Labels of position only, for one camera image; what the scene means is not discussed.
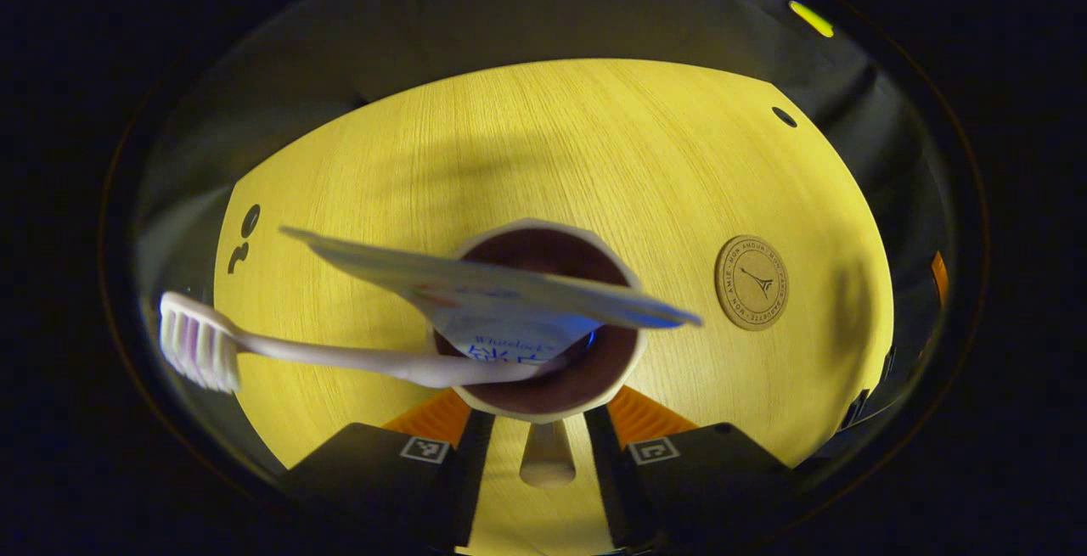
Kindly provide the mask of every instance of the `toothbrush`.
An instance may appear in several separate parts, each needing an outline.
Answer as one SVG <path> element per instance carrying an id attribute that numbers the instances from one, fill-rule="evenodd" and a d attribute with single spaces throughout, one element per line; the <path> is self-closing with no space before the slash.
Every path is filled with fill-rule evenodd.
<path id="1" fill-rule="evenodd" d="M 279 360 L 373 371 L 432 388 L 527 380 L 567 362 L 564 355 L 533 366 L 288 342 L 249 333 L 210 306 L 172 292 L 163 294 L 159 310 L 159 344 L 167 362 L 198 385 L 224 393 L 241 390 L 238 354 L 242 348 Z"/>

